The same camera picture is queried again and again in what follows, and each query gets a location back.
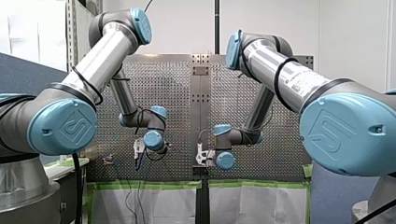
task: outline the robot logo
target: robot logo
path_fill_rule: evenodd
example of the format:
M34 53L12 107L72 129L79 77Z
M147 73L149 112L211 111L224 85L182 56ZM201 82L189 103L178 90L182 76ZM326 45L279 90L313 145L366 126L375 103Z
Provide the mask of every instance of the robot logo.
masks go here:
M350 124L329 111L322 110L308 135L308 140L326 154L335 153L340 149L342 142L350 140L355 135L353 130Z
M67 139L78 145L91 128L90 121L77 110L66 119L60 131Z

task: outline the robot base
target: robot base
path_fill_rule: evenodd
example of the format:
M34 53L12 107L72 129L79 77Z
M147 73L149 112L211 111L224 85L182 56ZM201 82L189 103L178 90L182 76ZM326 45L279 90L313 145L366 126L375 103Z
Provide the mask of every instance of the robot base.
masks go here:
M396 198L396 178L390 175L379 178L369 201L355 203L352 207L352 223L356 223L369 213ZM368 224L396 224L396 207L392 207Z
M1 223L61 223L59 189L38 157L0 164Z

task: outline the light blue joint cap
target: light blue joint cap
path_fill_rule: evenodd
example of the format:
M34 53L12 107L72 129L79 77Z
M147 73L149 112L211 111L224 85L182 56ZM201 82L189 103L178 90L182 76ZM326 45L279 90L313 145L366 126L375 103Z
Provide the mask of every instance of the light blue joint cap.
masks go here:
M96 127L96 113L90 105L79 99L62 99L35 114L27 130L28 143L44 155L69 155L91 142Z
M235 157L231 152L221 152L216 158L216 165L221 170L230 170L235 165Z
M215 136L222 135L231 130L231 124L218 124L215 126Z
M145 146L153 151L163 149L163 137L157 131L149 131L143 137Z
M225 56L225 63L229 69L237 70L239 67L239 53L241 49L241 41L238 32L231 35L228 45L227 54Z
M312 159L337 174L396 171L396 113L374 98L355 93L320 97L302 114L300 134Z
M166 118L166 116L167 116L167 111L166 111L165 107L160 106L160 105L153 105L151 107L151 111L158 115L163 116L164 118Z
M152 32L146 12L142 8L131 7L131 15L140 41L143 45L149 44L151 42Z
M259 143L261 143L262 141L264 141L264 133L263 133L263 132L260 132L260 136L259 136L259 139L257 139L256 144L259 144Z
M123 120L123 115L119 114L119 123L121 127L126 127L125 121Z

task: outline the pegboard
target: pegboard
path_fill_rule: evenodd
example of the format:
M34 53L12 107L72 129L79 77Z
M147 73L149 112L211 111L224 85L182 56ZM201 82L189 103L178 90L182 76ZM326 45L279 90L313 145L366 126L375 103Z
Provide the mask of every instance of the pegboard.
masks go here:
M92 158L89 180L153 179L191 180L191 118L189 56L165 59L134 55L123 63L125 75L131 79L130 87L136 103L143 108L162 105L168 111L165 139L172 146L161 161L145 157L138 172L134 170L134 140L147 131L124 128L119 124L120 110L110 88L103 92L104 102L98 106L98 131ZM103 158L112 154L114 165L104 165Z
M198 64L196 60L197 55L133 55L127 58L123 68L131 79L136 103L145 108L152 105L167 108L165 138L173 146L162 161L145 158L140 171L136 172L134 140L146 130L135 135L134 129L120 126L120 110L111 89L106 88L105 101L98 107L95 143L87 152L92 159L89 181L116 178L191 180L199 131L220 123L230 123L234 127L243 125L260 84L245 76L238 78L240 72L226 69L224 56L205 55L205 64ZM311 56L301 56L298 60L313 66ZM198 65L205 68L200 76ZM197 93L201 97L199 104ZM303 180L302 165L310 163L310 158L300 141L298 119L275 100L272 120L264 128L264 142L252 147L233 147L236 166L231 171L210 168L210 177ZM208 140L204 149L213 148L212 135L205 139ZM115 165L104 165L102 158L110 154L114 155Z

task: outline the metal frame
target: metal frame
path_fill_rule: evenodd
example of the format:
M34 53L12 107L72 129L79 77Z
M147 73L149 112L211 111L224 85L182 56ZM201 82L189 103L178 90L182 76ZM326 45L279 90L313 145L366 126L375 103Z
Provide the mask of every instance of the metal frame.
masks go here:
M66 2L67 71L78 63L77 0Z

